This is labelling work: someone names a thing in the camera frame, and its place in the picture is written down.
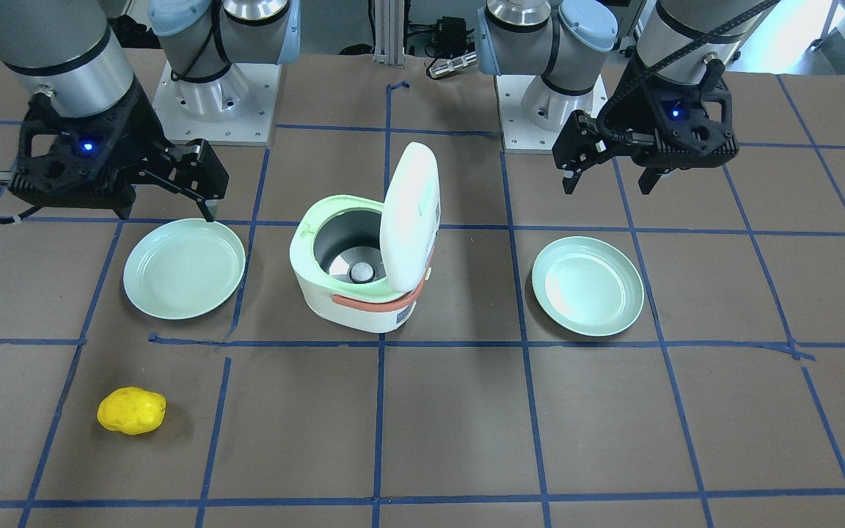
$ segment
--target light blue joint cap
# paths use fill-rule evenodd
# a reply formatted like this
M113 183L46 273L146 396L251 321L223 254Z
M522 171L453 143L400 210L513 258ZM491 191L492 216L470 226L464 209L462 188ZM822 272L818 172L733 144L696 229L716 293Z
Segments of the light blue joint cap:
M148 19L157 36L170 37L195 23L210 6L211 0L150 0Z
M484 7L478 10L478 30L475 32L475 53L478 56L478 70L487 75L500 75L497 56L491 43L491 31L484 18Z
M289 20L285 24L285 39L282 41L282 50L279 50L279 60L276 64L292 64L299 60L302 36L299 0L291 0L289 4Z
M597 51L611 51L618 36L615 15L596 0L563 0L563 25L581 43Z

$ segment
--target plate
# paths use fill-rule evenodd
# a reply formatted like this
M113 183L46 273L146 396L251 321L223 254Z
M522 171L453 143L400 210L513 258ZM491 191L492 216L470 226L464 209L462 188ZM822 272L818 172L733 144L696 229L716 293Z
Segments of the plate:
M153 230L132 249L123 288L132 304L162 320L220 307L241 283L246 252L229 227L186 218Z
M634 264L597 238L560 238L544 247L533 262L533 292L554 321L590 337L620 333L644 307Z

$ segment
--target metal mounting plate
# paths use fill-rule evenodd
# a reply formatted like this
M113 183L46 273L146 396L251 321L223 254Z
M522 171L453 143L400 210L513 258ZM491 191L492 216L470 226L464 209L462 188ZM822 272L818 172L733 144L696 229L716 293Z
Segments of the metal mounting plate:
M276 98L279 94L279 74L282 67L276 64L237 64L239 69L259 91L256 101L244 104L247 110L230 120L201 121L185 113L178 103L178 90L171 80L171 66L165 63L165 69L158 81L158 90L152 100L152 107L165 137L174 144L185 144L194 138L204 138L211 144L238 144L238 146L269 145L272 132L272 117L276 110Z
M520 100L534 75L499 75L495 77L497 87L497 110L500 112L500 127L504 134L504 151L520 154L549 154L556 142L559 131L544 130L527 119ZM593 88L593 110L598 111L606 103L606 91L601 75Z

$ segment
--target orange handle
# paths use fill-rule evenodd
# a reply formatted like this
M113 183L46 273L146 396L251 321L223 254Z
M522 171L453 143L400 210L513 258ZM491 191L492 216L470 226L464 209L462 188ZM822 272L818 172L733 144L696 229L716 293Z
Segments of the orange handle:
M342 305L342 307L354 308L363 312L375 312L378 314L395 312L415 303L416 298L419 298L420 293L423 291L423 285L427 278L429 278L428 273L416 285L416 290L410 291L408 294L403 295L403 297L397 298L396 301L390 301L389 303L365 303L364 301L358 301L355 298L349 298L343 295L333 295L332 301L335 304Z

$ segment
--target yellow potato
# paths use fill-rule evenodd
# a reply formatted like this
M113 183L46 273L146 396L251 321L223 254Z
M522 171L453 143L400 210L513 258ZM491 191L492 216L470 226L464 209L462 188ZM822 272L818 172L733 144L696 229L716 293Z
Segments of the yellow potato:
M165 397L139 387L114 390L100 402L97 421L130 435L154 431L165 417Z

